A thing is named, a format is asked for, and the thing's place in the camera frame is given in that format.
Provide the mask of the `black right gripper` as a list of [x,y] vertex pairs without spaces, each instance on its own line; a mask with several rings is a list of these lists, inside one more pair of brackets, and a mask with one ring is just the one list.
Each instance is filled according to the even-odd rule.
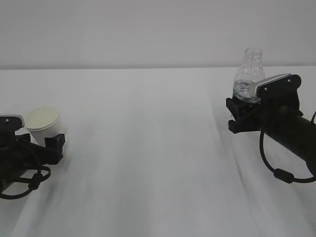
[[[316,124],[303,117],[298,96],[262,99],[265,110],[263,128],[272,139],[305,161],[309,170],[316,169]],[[233,120],[228,129],[233,134],[259,131],[262,121],[250,117],[258,103],[247,103],[236,97],[226,99],[226,107]]]

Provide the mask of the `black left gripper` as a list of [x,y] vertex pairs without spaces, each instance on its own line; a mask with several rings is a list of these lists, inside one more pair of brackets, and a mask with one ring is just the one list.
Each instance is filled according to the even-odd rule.
[[30,133],[15,135],[0,134],[0,194],[14,183],[28,185],[21,195],[29,195],[49,178],[49,167],[63,158],[65,134],[45,138],[45,147],[31,143]]

